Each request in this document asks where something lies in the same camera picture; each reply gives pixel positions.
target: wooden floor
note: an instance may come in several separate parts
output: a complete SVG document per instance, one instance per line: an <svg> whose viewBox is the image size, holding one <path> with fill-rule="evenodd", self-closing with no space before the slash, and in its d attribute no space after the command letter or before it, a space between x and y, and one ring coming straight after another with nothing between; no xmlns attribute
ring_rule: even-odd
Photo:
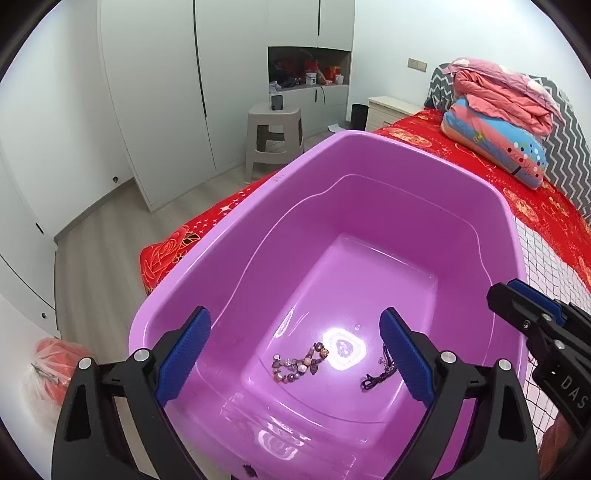
<svg viewBox="0 0 591 480"><path fill-rule="evenodd" d="M330 136L305 140L308 150ZM253 178L273 166L255 165ZM195 187L156 212L149 212L134 182L83 219L58 243L56 313L62 338L81 343L101 363L128 356L127 338L135 312L145 300L139 253L166 239L179 226L244 187L244 167L237 167ZM134 431L125 402L118 402L124 429L138 466L156 476ZM209 480L224 473L187 444Z"/></svg>

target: nightstand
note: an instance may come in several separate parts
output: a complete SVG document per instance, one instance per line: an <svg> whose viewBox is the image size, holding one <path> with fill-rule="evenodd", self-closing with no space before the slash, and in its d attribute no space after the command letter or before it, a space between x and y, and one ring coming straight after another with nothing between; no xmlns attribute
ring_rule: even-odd
<svg viewBox="0 0 591 480"><path fill-rule="evenodd" d="M391 125L406 116L419 113L423 109L422 106L411 105L393 97L371 97L368 101L366 132L373 132L378 128Z"/></svg>

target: red bedsheet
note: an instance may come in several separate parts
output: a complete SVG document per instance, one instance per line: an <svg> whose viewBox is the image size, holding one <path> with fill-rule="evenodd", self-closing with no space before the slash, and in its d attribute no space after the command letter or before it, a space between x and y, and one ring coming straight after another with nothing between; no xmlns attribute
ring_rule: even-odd
<svg viewBox="0 0 591 480"><path fill-rule="evenodd" d="M442 112L425 109L374 133L433 153L488 181L505 196L513 214L538 232L591 291L591 228L575 207L549 182L544 181L540 188L531 190L488 160L445 137L439 130L442 117ZM152 292L203 235L271 176L214 205L161 244L144 248L139 264L146 292Z"/></svg>

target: black cord necklace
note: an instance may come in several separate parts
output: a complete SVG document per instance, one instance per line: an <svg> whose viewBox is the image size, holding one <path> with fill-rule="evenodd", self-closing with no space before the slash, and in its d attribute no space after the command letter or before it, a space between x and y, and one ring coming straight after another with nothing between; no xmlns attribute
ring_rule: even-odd
<svg viewBox="0 0 591 480"><path fill-rule="evenodd" d="M381 382L386 380L388 377L391 377L398 371L398 368L396 367L394 360L392 360L390 352L388 352L388 348L385 344L382 347L382 352L384 353L385 361L384 373L381 374L379 377L372 377L371 375L366 374L367 379L361 382L361 390L371 390L377 384L380 384Z"/></svg>

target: power outlet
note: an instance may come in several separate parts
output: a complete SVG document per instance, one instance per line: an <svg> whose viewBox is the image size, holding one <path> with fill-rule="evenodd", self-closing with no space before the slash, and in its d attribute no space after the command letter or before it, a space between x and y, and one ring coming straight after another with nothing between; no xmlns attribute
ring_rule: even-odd
<svg viewBox="0 0 591 480"><path fill-rule="evenodd" d="M420 72L426 72L427 64L420 60L408 59L408 68L419 70Z"/></svg>

